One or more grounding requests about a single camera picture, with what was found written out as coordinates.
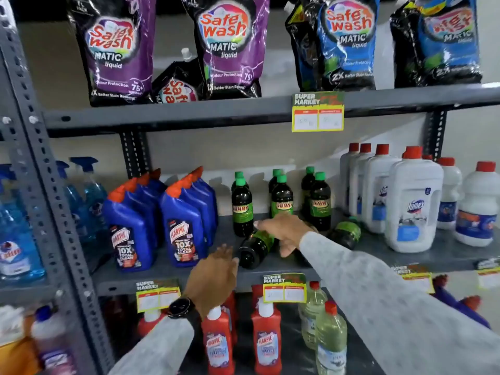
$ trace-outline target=blue spray bottle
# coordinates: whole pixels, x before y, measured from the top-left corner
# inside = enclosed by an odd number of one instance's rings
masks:
[[[5,179],[9,182],[10,194],[14,198],[17,207],[22,211],[22,214],[26,216],[26,208],[22,202],[21,193],[17,187],[17,178],[14,171],[11,169],[10,163],[0,164],[0,179]]]
[[[208,192],[211,195],[212,205],[213,205],[214,215],[215,215],[214,220],[216,222],[216,225],[218,226],[218,210],[217,210],[216,191],[211,186],[209,186],[205,181],[203,181],[202,174],[203,174],[203,166],[200,166],[196,170],[194,170],[190,173],[191,181],[192,181],[193,186],[196,189],[204,190],[205,192]]]
[[[57,160],[55,163],[58,166],[60,178],[65,182],[64,192],[68,202],[70,203],[70,212],[73,217],[74,226],[78,233],[78,238],[83,245],[92,243],[95,241],[96,236],[91,221],[91,214],[85,206],[85,203],[79,195],[77,189],[73,184],[67,181],[66,168],[68,168],[69,165],[62,160]]]
[[[158,247],[158,238],[156,234],[157,221],[155,219],[154,209],[156,206],[150,200],[141,197],[136,193],[137,178],[133,177],[123,184],[125,188],[125,200],[129,202],[132,208],[135,209],[145,220],[146,229],[149,234],[147,236],[149,245],[153,248]]]
[[[161,197],[160,205],[165,227],[168,256],[177,267],[194,266],[208,255],[205,244],[202,214],[180,199],[182,189],[173,184]]]
[[[190,178],[188,176],[177,182],[182,187],[180,198],[197,207],[202,213],[203,229],[207,238],[207,246],[210,247],[214,244],[217,229],[211,198],[207,199],[203,193],[194,189]]]
[[[93,217],[93,225],[97,231],[106,231],[103,217],[103,203],[108,196],[103,185],[93,176],[93,164],[99,161],[92,157],[71,157],[70,162],[80,166],[84,173],[85,205]]]
[[[0,183],[0,278],[26,282],[45,275],[31,229]]]
[[[166,185],[163,183],[159,177],[161,176],[161,169],[157,168],[149,173],[149,187],[153,188],[159,193],[163,193],[166,190]]]
[[[145,219],[126,200],[125,187],[111,191],[104,201],[104,220],[109,226],[118,268],[123,272],[144,271],[153,265],[153,248]]]

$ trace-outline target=detergent pouch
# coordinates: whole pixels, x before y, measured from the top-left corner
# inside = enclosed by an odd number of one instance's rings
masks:
[[[321,90],[319,79],[317,49],[311,26],[304,17],[302,5],[298,3],[284,26],[291,37],[291,49],[295,56],[297,83],[301,92]]]
[[[476,0],[416,0],[427,85],[478,83]]]
[[[151,91],[156,0],[67,0],[92,107],[137,103]]]
[[[414,0],[409,0],[391,15],[390,25],[394,40],[394,88],[425,85],[423,53],[417,37],[420,16]]]
[[[204,98],[260,97],[269,0],[182,0],[195,22]]]
[[[153,81],[153,100],[158,104],[201,99],[203,75],[197,59],[173,62]]]
[[[380,0],[301,0],[320,56],[322,89],[375,89],[373,56]]]

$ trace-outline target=gray sleeve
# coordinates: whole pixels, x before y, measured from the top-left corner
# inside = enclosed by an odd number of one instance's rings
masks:
[[[500,374],[500,336],[381,260],[313,232],[300,250],[387,375]]]
[[[176,375],[194,335],[189,321],[164,317],[108,375]]]

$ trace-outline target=black bottle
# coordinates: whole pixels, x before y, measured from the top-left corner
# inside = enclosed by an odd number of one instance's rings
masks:
[[[283,170],[281,168],[274,168],[272,170],[272,178],[269,181],[269,198],[271,199],[271,193],[274,187],[276,187],[276,184],[278,184],[278,176],[280,176],[283,173]],[[269,205],[269,216],[272,217],[272,211],[271,211],[271,202]]]
[[[314,183],[314,167],[308,166],[305,168],[305,176],[302,178],[301,188],[302,188],[302,207],[301,213],[302,216],[308,220],[309,219],[309,195],[312,183]]]
[[[258,230],[245,239],[236,252],[240,258],[240,266],[243,268],[256,268],[269,254],[274,237],[268,232]]]
[[[233,194],[234,189],[236,188],[236,179],[238,179],[239,177],[245,178],[245,177],[243,176],[243,172],[242,172],[242,171],[236,171],[236,172],[234,173],[234,182],[233,182],[233,184],[231,185],[231,195]],[[250,186],[248,185],[248,183],[247,183],[247,182],[245,182],[245,187],[247,187],[248,189],[250,189]]]
[[[320,232],[330,229],[332,206],[330,205],[330,186],[324,181],[324,172],[317,172],[310,191],[309,221]]]
[[[349,220],[339,222],[327,237],[333,242],[353,250],[361,237],[358,219],[349,217]]]
[[[233,202],[233,229],[239,237],[247,237],[253,232],[252,193],[245,186],[244,177],[236,179],[236,188],[231,195]]]
[[[271,218],[279,212],[293,213],[293,192],[286,184],[286,175],[278,176],[278,184],[271,193]]]

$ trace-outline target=person's left hand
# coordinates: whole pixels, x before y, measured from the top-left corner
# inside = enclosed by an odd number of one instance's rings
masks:
[[[202,319],[210,309],[225,302],[236,287],[239,263],[238,258],[233,258],[233,247],[224,244],[191,270],[184,297],[192,300]]]

